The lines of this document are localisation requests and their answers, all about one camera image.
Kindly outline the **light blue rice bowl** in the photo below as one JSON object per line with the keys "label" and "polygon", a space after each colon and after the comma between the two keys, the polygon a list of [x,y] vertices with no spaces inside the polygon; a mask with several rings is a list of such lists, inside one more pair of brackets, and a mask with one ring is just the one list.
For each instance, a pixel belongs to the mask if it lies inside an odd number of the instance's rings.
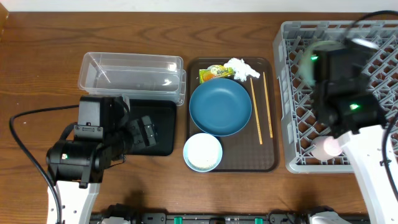
{"label": "light blue rice bowl", "polygon": [[183,147],[186,165],[196,172],[214,170],[221,162],[223,148],[214,136],[198,133],[189,137]]}

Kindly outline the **blue plate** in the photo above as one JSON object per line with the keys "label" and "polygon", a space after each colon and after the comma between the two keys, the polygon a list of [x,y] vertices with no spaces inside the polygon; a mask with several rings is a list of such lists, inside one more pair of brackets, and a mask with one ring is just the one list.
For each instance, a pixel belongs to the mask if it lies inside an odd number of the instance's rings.
{"label": "blue plate", "polygon": [[219,137],[230,136],[248,124],[252,103],[241,84],[219,78],[202,83],[194,90],[189,113],[201,131]]}

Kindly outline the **wooden chopstick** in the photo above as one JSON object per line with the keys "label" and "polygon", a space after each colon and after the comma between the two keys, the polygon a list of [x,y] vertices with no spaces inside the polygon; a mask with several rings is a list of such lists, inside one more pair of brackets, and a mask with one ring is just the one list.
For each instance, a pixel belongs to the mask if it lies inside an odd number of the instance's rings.
{"label": "wooden chopstick", "polygon": [[257,103],[256,103],[254,85],[253,85],[252,78],[250,78],[249,80],[250,80],[250,84],[251,84],[252,103],[253,103],[254,114],[255,114],[255,119],[256,119],[257,134],[258,134],[258,138],[259,138],[259,144],[262,145],[263,141],[262,141],[261,125],[260,125],[260,122],[259,122],[259,115],[258,115],[258,110],[257,110]]}
{"label": "wooden chopstick", "polygon": [[263,82],[264,82],[264,94],[265,94],[265,99],[266,99],[266,109],[267,109],[267,121],[268,121],[268,127],[269,127],[269,135],[270,138],[273,138],[273,130],[272,130],[272,120],[271,120],[271,111],[270,111],[270,105],[269,105],[269,96],[268,96],[268,91],[267,91],[267,80],[266,80],[266,73],[262,73],[263,77]]}

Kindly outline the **mint green bowl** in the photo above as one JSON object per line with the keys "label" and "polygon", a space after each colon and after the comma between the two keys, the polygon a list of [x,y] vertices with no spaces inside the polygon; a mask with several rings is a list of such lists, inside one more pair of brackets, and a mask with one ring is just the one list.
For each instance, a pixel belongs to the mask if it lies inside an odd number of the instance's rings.
{"label": "mint green bowl", "polygon": [[310,86],[323,81],[337,82],[342,78],[339,59],[346,47],[333,40],[322,40],[309,45],[298,64],[298,74]]}

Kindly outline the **pink cup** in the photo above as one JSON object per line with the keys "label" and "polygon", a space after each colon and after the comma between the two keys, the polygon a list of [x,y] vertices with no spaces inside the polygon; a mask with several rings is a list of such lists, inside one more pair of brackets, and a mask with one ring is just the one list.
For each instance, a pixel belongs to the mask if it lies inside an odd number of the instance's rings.
{"label": "pink cup", "polygon": [[314,158],[319,161],[327,161],[339,156],[343,150],[340,148],[338,140],[333,136],[319,136],[312,141],[314,146],[311,151]]}

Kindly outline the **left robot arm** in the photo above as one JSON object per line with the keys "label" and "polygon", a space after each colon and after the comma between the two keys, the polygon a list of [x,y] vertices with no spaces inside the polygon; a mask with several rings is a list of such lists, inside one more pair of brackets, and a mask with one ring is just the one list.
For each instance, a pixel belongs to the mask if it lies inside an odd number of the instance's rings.
{"label": "left robot arm", "polygon": [[157,144],[149,116],[132,118],[127,99],[85,95],[78,121],[69,125],[47,152],[46,163],[55,191],[49,200],[48,223],[89,223],[106,169]]}

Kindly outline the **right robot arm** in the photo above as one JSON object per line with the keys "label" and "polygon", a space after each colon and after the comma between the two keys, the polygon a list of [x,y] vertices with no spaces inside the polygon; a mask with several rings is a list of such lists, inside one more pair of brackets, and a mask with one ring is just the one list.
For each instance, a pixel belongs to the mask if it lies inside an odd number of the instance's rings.
{"label": "right robot arm", "polygon": [[362,73],[379,47],[363,39],[320,41],[308,49],[312,108],[346,154],[371,223],[397,223],[397,159],[390,135],[397,118],[386,118]]}

